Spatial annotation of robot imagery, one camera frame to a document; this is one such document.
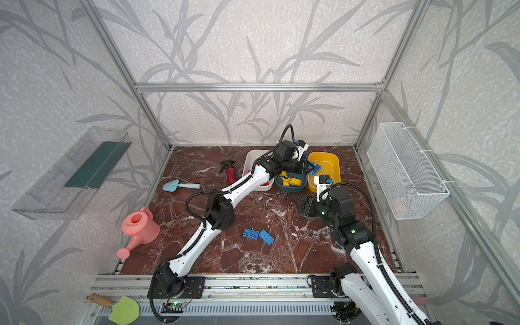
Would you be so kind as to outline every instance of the brown marble tabletop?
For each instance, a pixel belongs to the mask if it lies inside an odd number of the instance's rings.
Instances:
[[[204,190],[220,190],[227,186],[226,173],[220,162],[236,160],[235,176],[240,178],[246,154],[252,149],[271,147],[178,147],[175,148],[150,204],[154,220],[160,225],[159,236],[151,243],[131,251],[124,262],[123,274],[151,274],[157,263],[175,256],[194,234],[200,222],[184,209],[185,200],[199,191],[178,188],[165,192],[162,186],[174,179],[181,183],[200,183]],[[313,151],[332,152],[340,160],[341,181],[358,185],[368,193],[354,149],[310,147]],[[358,220],[371,229],[367,203],[357,191],[350,191]],[[297,194],[315,195],[308,188]],[[281,192],[276,185],[267,192],[253,191],[235,208],[235,223],[220,233],[199,256],[192,274],[215,273],[328,273],[335,266],[352,262],[331,239],[328,227],[318,218],[307,218],[296,210],[293,193]],[[204,214],[207,196],[191,201],[191,209]],[[269,246],[258,240],[244,238],[244,228],[266,230],[274,239]],[[391,253],[378,221],[379,246],[395,271]]]

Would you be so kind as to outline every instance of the wallpaper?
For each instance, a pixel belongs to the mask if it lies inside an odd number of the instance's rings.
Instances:
[[[310,144],[350,144],[374,93],[153,93],[147,101],[178,145],[275,144],[292,123]]]
[[[71,324],[111,272],[120,224],[167,154],[78,4],[0,3],[0,322]],[[132,142],[74,221],[29,220],[12,205],[91,127]]]
[[[430,7],[390,88],[518,267],[519,9]]]
[[[415,0],[95,0],[138,82],[381,81]]]
[[[419,274],[437,319],[443,324],[520,324],[520,310],[447,200],[424,218],[394,218],[367,156],[383,122],[395,119],[381,104],[359,146],[360,158],[401,265]]]

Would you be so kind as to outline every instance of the mesh basket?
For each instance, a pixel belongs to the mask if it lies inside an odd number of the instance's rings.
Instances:
[[[402,123],[380,123],[367,154],[396,219],[422,218],[450,195]]]

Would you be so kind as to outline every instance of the blue lego brick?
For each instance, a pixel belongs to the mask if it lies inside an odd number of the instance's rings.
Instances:
[[[270,234],[268,234],[265,230],[262,230],[262,232],[259,234],[260,238],[262,238],[269,246],[271,246],[272,242],[275,241],[273,237],[271,237]]]
[[[244,229],[244,237],[249,239],[258,239],[258,231],[256,230],[250,230],[250,229]]]

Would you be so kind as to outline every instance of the green mat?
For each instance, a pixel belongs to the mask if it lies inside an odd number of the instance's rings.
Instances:
[[[104,141],[67,181],[65,187],[100,188],[131,142]]]

